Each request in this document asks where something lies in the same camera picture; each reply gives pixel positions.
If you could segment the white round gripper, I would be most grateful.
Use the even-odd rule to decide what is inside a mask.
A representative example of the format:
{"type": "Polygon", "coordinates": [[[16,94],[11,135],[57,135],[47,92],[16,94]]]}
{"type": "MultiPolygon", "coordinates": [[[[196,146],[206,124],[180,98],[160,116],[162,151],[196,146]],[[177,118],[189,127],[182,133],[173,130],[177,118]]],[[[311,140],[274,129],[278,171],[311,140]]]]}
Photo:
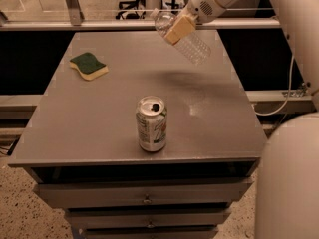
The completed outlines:
{"type": "Polygon", "coordinates": [[[188,0],[185,7],[187,15],[166,15],[168,29],[164,35],[164,39],[170,44],[175,45],[182,38],[195,31],[194,20],[199,24],[215,20],[226,11],[230,1],[231,0],[188,0]]]}

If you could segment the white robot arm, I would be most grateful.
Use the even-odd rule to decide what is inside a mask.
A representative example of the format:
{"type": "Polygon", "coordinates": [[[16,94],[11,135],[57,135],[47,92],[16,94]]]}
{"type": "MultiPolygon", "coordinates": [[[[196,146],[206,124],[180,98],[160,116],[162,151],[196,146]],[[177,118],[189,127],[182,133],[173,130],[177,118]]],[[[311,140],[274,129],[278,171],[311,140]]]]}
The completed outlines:
{"type": "MultiPolygon", "coordinates": [[[[188,0],[171,43],[239,0],[188,0]]],[[[270,0],[293,61],[319,102],[319,0],[270,0]]],[[[319,112],[283,123],[262,152],[256,186],[255,239],[319,239],[319,112]]]]}

